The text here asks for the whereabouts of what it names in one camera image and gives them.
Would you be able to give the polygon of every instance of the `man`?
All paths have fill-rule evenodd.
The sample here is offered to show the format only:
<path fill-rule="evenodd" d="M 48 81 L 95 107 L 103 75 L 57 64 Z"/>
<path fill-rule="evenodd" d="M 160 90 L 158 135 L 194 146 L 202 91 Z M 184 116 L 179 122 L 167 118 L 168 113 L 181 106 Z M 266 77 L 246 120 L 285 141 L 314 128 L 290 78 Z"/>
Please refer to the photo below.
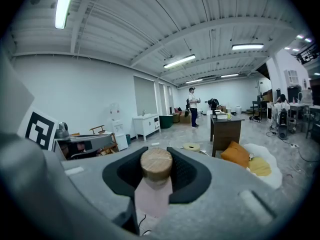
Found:
<path fill-rule="evenodd" d="M 290 103 L 286 99 L 286 96 L 284 94 L 281 94 L 280 97 L 276 100 L 276 102 L 273 102 L 271 104 L 274 106 L 274 109 L 272 109 L 272 117 L 273 117 L 272 122 L 276 120 L 276 125 L 278 126 L 282 109 L 285 109 L 288 113 L 288 111 L 290 109 Z"/>
<path fill-rule="evenodd" d="M 197 103 L 198 100 L 196 99 L 195 95 L 195 88 L 189 88 L 189 103 L 190 103 L 190 112 L 191 112 L 191 124 L 192 124 L 192 128 L 197 129 L 198 128 L 198 124 L 196 124 L 196 119 L 197 119 L 197 115 L 198 115 L 198 110 L 197 110 Z"/>

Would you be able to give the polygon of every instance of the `white t-shirt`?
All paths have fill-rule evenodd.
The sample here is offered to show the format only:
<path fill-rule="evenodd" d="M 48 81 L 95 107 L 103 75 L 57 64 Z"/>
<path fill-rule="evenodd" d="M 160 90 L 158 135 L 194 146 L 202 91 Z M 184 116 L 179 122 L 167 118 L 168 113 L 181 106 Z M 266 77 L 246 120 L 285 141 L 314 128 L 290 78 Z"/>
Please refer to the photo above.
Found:
<path fill-rule="evenodd" d="M 288 112 L 290 109 L 290 105 L 285 101 L 285 102 L 274 104 L 274 107 L 278 113 L 276 121 L 279 123 L 280 113 L 281 113 L 282 109 L 285 109 Z"/>
<path fill-rule="evenodd" d="M 195 101 L 196 97 L 194 96 L 193 93 L 189 93 L 189 103 L 190 103 L 190 108 L 191 109 L 196 109 L 197 108 L 197 103 L 191 103 L 190 101 Z"/>

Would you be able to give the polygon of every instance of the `white fluffy rug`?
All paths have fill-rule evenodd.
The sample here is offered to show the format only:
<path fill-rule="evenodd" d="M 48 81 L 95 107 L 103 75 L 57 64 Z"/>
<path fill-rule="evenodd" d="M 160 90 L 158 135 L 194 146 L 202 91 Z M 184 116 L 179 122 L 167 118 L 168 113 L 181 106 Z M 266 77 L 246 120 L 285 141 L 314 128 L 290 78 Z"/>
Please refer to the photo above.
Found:
<path fill-rule="evenodd" d="M 245 144 L 243 147 L 249 152 L 253 153 L 256 158 L 263 158 L 271 168 L 271 174 L 268 176 L 257 176 L 252 172 L 253 175 L 257 176 L 263 182 L 267 183 L 274 189 L 278 189 L 282 185 L 282 173 L 277 166 L 276 158 L 270 154 L 269 150 L 264 146 L 259 146 L 256 144 Z"/>

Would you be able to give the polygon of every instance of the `fluorescent ceiling light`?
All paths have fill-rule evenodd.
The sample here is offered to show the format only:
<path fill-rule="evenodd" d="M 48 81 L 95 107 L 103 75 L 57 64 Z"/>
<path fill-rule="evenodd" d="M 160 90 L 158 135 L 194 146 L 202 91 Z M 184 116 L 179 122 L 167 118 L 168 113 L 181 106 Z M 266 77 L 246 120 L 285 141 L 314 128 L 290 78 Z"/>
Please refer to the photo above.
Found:
<path fill-rule="evenodd" d="M 264 47 L 264 45 L 262 43 L 244 43 L 244 44 L 232 45 L 232 50 L 262 49 L 263 47 Z"/>
<path fill-rule="evenodd" d="M 239 74 L 226 74 L 226 75 L 222 75 L 222 78 L 229 78 L 229 77 L 236 77 L 239 76 Z"/>
<path fill-rule="evenodd" d="M 66 26 L 67 13 L 71 0 L 58 0 L 55 11 L 55 27 L 63 30 Z"/>
<path fill-rule="evenodd" d="M 198 80 L 193 80 L 193 81 L 189 81 L 189 82 L 185 82 L 186 84 L 190 84 L 190 83 L 194 83 L 194 82 L 200 82 L 202 81 L 203 79 L 198 79 Z"/>
<path fill-rule="evenodd" d="M 193 59 L 195 59 L 195 58 L 196 58 L 196 56 L 195 56 L 194 54 L 192 54 L 192 55 L 190 55 L 190 56 L 187 56 L 187 57 L 184 57 L 184 58 L 182 58 L 182 59 L 179 59 L 179 60 L 177 60 L 177 61 L 175 61 L 175 62 L 166 64 L 166 65 L 164 65 L 163 67 L 164 67 L 165 69 L 167 69 L 167 68 L 170 68 L 170 67 L 172 67 L 172 66 L 174 66 L 174 65 L 177 65 L 177 64 L 180 64 L 180 63 L 183 63 L 183 62 L 187 62 L 187 61 L 193 60 Z"/>

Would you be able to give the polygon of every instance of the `person sitting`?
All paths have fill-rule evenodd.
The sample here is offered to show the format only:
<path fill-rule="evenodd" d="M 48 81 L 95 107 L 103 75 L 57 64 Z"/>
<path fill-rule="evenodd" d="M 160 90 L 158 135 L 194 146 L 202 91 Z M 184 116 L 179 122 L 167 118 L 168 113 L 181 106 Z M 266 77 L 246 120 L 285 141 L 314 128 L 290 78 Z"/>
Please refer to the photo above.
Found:
<path fill-rule="evenodd" d="M 280 97 L 276 100 L 276 102 L 272 102 L 272 121 L 270 129 L 273 129 L 273 124 L 275 123 L 276 130 L 278 130 L 279 125 L 279 118 L 280 114 L 283 109 L 285 109 L 287 112 L 290 109 L 290 103 L 287 100 L 286 96 L 284 94 L 281 94 Z"/>

